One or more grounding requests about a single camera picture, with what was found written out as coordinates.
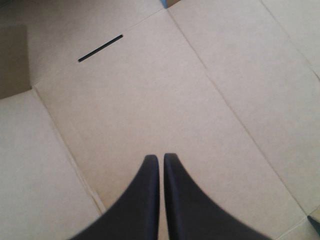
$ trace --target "black slot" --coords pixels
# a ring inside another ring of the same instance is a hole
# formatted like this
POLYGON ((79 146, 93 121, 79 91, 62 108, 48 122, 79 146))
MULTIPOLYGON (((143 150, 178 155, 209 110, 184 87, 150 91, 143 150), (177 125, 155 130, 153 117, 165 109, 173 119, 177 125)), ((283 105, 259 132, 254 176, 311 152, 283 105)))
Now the black slot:
POLYGON ((122 39, 124 36, 121 34, 117 37, 115 37, 114 39, 112 39, 111 41, 108 41, 106 44, 98 47, 97 49, 93 50, 92 52, 88 53, 87 55, 79 58, 78 62, 82 62, 83 60, 86 60, 87 58, 91 57, 92 55, 96 54, 97 52, 101 51, 102 49, 108 47, 109 45, 113 44, 114 42, 118 41, 119 39, 122 39))

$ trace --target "cardboard surface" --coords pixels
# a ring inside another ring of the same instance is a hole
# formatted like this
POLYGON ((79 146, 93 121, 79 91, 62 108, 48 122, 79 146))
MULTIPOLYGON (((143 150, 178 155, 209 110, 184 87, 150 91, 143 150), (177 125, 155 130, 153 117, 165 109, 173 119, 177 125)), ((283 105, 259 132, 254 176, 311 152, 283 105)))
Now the cardboard surface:
MULTIPOLYGON (((246 224, 278 237, 300 221, 302 210, 168 12, 123 35, 36 85, 105 206, 120 196, 146 154, 156 154, 162 169, 164 153, 176 152, 202 189, 246 224)), ((159 239, 168 239, 166 231, 162 198, 159 239)))
POLYGON ((0 239, 65 240, 100 214, 34 90, 0 100, 0 239))
POLYGON ((320 2, 317 0, 262 0, 320 76, 320 2))
POLYGON ((289 191, 312 212, 320 203, 320 82, 307 61, 259 1, 184 0, 169 12, 289 191))
POLYGON ((34 85, 162 8, 159 0, 15 0, 0 8, 0 28, 26 26, 34 85))
POLYGON ((278 240, 319 240, 320 237, 312 227, 310 222, 305 219, 294 229, 280 237, 278 240))
POLYGON ((0 25, 0 99, 31 89, 27 41, 25 25, 0 25))

